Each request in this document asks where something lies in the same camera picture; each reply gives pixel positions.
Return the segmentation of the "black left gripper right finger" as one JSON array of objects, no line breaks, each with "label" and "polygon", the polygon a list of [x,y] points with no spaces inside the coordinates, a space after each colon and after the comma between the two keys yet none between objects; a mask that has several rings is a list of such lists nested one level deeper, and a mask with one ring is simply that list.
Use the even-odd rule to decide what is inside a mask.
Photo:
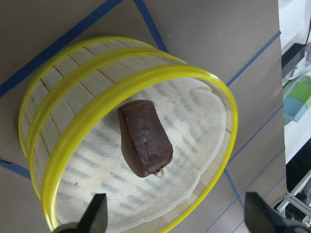
[{"label": "black left gripper right finger", "polygon": [[258,195],[246,192],[244,221],[250,233],[284,233],[282,218]]}]

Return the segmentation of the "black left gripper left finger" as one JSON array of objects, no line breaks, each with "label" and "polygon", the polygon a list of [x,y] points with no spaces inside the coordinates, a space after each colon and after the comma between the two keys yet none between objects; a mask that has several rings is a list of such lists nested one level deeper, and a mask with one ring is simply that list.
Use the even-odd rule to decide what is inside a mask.
[{"label": "black left gripper left finger", "polygon": [[105,233],[108,225],[106,194],[95,194],[77,225],[79,233]]}]

